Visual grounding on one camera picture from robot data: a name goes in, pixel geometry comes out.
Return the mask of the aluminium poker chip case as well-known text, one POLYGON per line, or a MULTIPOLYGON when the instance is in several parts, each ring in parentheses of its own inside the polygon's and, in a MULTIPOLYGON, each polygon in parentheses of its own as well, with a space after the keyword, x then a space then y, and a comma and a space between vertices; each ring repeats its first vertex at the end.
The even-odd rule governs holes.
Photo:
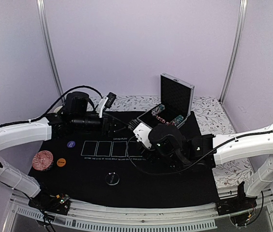
MULTIPOLYGON (((176 126, 179 129, 191 114, 194 89, 194 85, 167 73, 162 73, 160 75, 160 102, 153 108, 163 104, 166 108, 158 116, 169 123, 178 115, 182 115, 184 117, 183 122, 176 126)), ((156 116, 151 115, 152 109, 138 117, 139 121, 151 129, 158 124, 162 124, 156 119, 156 116)))

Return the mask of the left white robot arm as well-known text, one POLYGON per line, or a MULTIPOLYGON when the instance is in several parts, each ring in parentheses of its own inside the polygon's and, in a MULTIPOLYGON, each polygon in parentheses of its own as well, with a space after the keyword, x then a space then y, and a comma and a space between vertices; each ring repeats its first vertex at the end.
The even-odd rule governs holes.
MULTIPOLYGON (((10 147, 37 141, 61 138, 76 131, 110 131, 111 122, 106 109, 111 108, 116 99, 112 92, 102 96, 98 105, 94 105, 89 95, 80 92, 76 86, 62 94, 63 106, 54 113, 46 111, 41 116, 23 121, 0 124, 0 151, 10 147)), ((0 158, 0 182, 34 198, 44 210, 53 206, 53 198, 41 191, 40 184, 33 177, 0 158)))

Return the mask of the purple small blind button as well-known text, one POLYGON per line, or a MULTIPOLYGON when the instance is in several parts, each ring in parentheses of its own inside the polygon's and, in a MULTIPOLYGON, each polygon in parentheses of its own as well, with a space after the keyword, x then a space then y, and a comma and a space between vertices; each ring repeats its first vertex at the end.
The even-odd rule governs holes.
POLYGON ((69 142, 67 143, 67 147, 68 147, 68 148, 73 148, 73 147, 75 147, 75 145, 76 145, 75 141, 69 141, 69 142))

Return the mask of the orange big blind button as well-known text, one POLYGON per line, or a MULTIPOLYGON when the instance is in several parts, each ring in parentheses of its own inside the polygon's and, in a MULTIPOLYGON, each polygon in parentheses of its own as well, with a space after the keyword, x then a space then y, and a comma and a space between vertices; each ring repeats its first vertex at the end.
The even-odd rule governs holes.
POLYGON ((64 167, 66 165, 66 159, 60 158, 57 160, 57 166, 58 167, 64 167))

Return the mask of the clear dealer button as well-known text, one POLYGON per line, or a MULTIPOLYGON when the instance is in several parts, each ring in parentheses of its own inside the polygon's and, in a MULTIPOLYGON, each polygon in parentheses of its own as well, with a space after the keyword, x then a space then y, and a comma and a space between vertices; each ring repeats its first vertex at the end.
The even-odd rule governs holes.
POLYGON ((115 186, 119 183, 120 177, 116 172, 109 172, 106 177, 105 181, 110 186, 115 186))

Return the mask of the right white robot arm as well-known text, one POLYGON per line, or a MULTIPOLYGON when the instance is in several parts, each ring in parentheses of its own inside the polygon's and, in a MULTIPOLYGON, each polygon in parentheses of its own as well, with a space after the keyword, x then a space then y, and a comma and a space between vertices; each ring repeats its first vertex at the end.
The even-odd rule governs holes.
POLYGON ((179 166, 178 173, 193 169, 201 161, 211 168, 232 160, 269 155, 256 174, 239 184, 238 196, 232 199, 232 207, 237 211, 242 211, 273 182, 273 124, 243 133, 208 134, 190 140, 171 124, 150 128, 138 123, 133 133, 145 149, 179 166))

